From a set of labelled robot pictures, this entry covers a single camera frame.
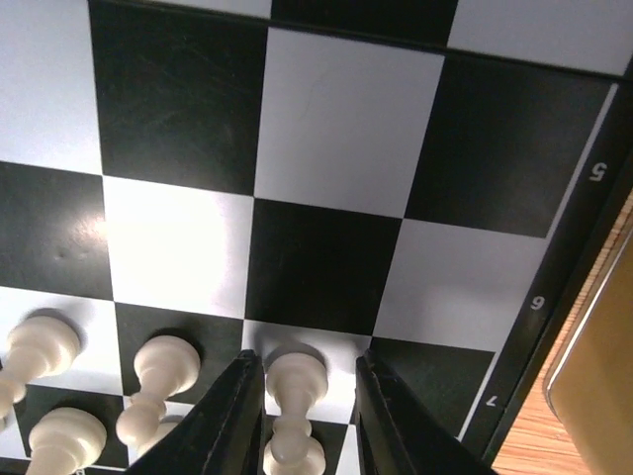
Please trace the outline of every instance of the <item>wooden surface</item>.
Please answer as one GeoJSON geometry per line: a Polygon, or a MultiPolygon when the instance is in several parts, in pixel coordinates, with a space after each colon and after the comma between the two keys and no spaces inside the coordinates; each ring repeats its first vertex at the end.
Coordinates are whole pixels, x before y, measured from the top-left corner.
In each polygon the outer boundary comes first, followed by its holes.
{"type": "Polygon", "coordinates": [[[579,456],[563,425],[552,414],[543,396],[543,379],[551,361],[565,339],[579,309],[587,297],[606,257],[620,235],[626,218],[633,209],[633,193],[611,230],[598,259],[588,276],[587,282],[574,304],[552,351],[541,369],[518,418],[514,422],[501,451],[493,465],[502,475],[588,475],[589,471],[579,456]]]}

